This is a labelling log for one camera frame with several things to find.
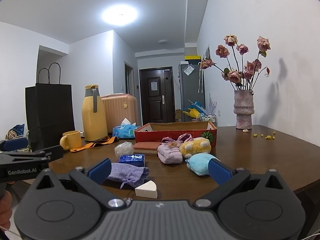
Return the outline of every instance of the yellow thermos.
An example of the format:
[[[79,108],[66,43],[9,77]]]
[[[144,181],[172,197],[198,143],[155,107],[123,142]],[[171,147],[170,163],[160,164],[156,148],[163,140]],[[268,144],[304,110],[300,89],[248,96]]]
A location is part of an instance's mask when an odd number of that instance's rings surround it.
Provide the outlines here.
[[[86,141],[95,141],[108,135],[106,114],[98,85],[85,87],[82,121]]]

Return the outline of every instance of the door frame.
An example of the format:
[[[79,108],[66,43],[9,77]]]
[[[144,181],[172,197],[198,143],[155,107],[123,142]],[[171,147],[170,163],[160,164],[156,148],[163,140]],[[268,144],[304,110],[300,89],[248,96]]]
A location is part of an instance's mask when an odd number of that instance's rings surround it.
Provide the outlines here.
[[[128,68],[130,68],[130,73],[129,73],[129,76],[128,76],[128,81],[129,81],[129,94],[134,96],[135,97],[135,84],[134,84],[134,68],[129,65],[128,63],[124,62],[124,85],[125,85],[125,89],[127,88],[127,80],[126,80],[126,70]]]
[[[174,120],[176,120],[176,104],[175,104],[175,97],[174,97],[174,83],[173,83],[173,71],[172,71],[172,66],[168,67],[155,67],[155,68],[142,68],[139,69],[139,82],[140,82],[140,99],[141,99],[141,119],[142,119],[142,125],[145,125],[143,122],[143,86],[142,86],[142,75],[141,72],[144,71],[149,71],[149,70],[165,70],[165,69],[170,69],[170,77],[171,77],[171,93],[172,93],[172,105],[173,105],[173,115],[174,115]]]

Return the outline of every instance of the light blue plush toy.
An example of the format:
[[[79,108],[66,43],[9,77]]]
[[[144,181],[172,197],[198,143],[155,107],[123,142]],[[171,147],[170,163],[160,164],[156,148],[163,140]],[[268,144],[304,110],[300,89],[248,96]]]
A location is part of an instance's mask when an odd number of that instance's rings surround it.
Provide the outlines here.
[[[211,159],[217,159],[208,153],[198,153],[186,160],[187,167],[198,176],[208,175],[208,164]]]

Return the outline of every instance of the black paper bag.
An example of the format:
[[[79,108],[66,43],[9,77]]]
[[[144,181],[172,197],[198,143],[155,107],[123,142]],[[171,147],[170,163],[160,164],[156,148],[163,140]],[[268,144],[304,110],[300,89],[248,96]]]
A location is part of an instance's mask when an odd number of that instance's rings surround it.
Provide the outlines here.
[[[26,88],[26,115],[32,151],[58,145],[62,133],[75,129],[71,85]]]

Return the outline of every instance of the smoke detector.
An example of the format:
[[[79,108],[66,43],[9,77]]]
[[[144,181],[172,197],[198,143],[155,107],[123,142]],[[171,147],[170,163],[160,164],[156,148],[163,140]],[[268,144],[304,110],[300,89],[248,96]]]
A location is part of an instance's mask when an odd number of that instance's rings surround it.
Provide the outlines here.
[[[166,43],[168,43],[167,40],[160,40],[160,41],[159,41],[159,44],[166,44]]]

